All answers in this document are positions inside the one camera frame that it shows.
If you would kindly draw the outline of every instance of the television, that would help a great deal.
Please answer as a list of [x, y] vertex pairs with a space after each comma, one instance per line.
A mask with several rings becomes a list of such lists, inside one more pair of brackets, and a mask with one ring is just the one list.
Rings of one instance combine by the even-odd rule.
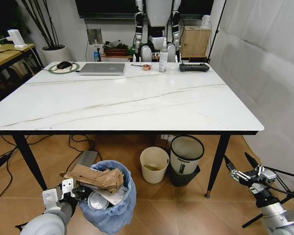
[[[80, 18], [133, 19], [135, 0], [75, 0]], [[210, 15], [214, 0], [182, 0], [179, 12], [183, 19], [201, 19]]]

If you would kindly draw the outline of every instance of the laptop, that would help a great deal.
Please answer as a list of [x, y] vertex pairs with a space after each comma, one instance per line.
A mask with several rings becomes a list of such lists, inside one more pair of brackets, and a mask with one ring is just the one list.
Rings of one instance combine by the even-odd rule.
[[125, 63], [86, 63], [80, 75], [123, 75]]

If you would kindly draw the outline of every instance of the wooden floor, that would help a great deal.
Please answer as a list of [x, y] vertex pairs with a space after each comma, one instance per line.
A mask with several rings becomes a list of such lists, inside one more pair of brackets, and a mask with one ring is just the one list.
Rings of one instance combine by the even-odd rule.
[[[34, 142], [42, 136], [30, 136]], [[239, 185], [228, 175], [222, 164], [211, 198], [206, 192], [214, 153], [219, 136], [198, 136], [205, 146], [205, 154], [199, 162], [201, 172], [186, 186], [175, 188], [168, 175], [158, 184], [149, 184], [141, 174], [140, 153], [153, 146], [155, 136], [92, 136], [96, 149], [104, 160], [123, 163], [132, 173], [137, 189], [137, 204], [130, 225], [121, 235], [261, 235], [266, 234], [258, 221], [246, 229], [242, 224], [259, 214], [253, 196], [246, 187]], [[68, 147], [68, 136], [52, 136], [32, 145], [31, 149], [42, 170], [48, 187], [62, 181], [65, 171], [77, 152]], [[79, 149], [87, 149], [87, 143], [74, 143]], [[0, 154], [13, 147], [0, 137]], [[239, 170], [249, 170], [244, 152], [252, 154], [243, 137], [231, 137], [227, 156]], [[16, 235], [15, 225], [28, 222], [44, 210], [41, 189], [25, 165], [19, 151], [13, 155], [9, 168], [13, 183], [0, 199], [0, 235]], [[0, 192], [9, 182], [5, 166], [0, 169]], [[83, 218], [79, 207], [68, 225], [68, 235], [102, 234]]]

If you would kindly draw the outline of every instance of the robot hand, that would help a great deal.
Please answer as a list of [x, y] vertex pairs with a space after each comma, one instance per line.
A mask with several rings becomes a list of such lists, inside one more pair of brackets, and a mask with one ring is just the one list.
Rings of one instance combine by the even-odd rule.
[[229, 175], [241, 185], [248, 186], [256, 199], [256, 206], [262, 211], [262, 223], [269, 235], [294, 235], [294, 209], [285, 210], [278, 198], [269, 191], [277, 175], [259, 165], [249, 154], [245, 156], [251, 166], [251, 171], [241, 172], [235, 168], [233, 163], [225, 156], [225, 165]]
[[65, 235], [78, 201], [89, 194], [88, 188], [76, 188], [74, 179], [63, 180], [55, 188], [43, 191], [46, 209], [42, 215], [27, 223], [21, 235]]

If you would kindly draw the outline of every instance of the white curtain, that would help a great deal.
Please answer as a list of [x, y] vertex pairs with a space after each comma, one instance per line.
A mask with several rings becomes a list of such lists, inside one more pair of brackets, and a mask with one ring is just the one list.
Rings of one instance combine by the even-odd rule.
[[252, 150], [294, 173], [294, 0], [228, 0], [211, 65], [265, 127]]

